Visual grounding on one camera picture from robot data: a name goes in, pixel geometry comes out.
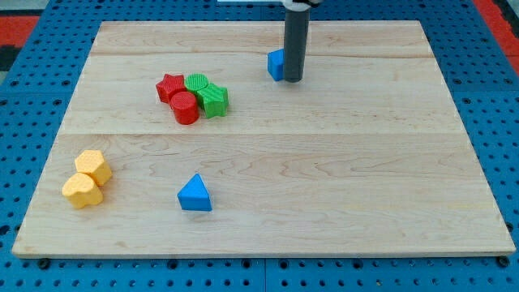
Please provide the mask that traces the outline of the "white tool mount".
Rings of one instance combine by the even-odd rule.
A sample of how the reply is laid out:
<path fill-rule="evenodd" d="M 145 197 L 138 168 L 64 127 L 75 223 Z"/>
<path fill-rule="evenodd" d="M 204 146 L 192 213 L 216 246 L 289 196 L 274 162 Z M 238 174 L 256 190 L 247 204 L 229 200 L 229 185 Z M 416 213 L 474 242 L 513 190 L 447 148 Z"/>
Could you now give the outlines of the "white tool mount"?
<path fill-rule="evenodd" d="M 308 10 L 323 0 L 217 0 L 220 5 L 282 5 L 289 10 Z"/>

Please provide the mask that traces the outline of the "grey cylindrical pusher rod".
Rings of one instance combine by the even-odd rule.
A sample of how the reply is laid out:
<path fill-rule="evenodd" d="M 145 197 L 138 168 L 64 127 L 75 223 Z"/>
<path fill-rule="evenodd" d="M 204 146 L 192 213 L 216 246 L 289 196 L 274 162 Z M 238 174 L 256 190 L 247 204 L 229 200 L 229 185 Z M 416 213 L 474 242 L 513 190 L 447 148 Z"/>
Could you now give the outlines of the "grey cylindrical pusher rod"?
<path fill-rule="evenodd" d="M 284 80 L 297 83 L 303 78 L 310 10 L 285 10 Z"/>

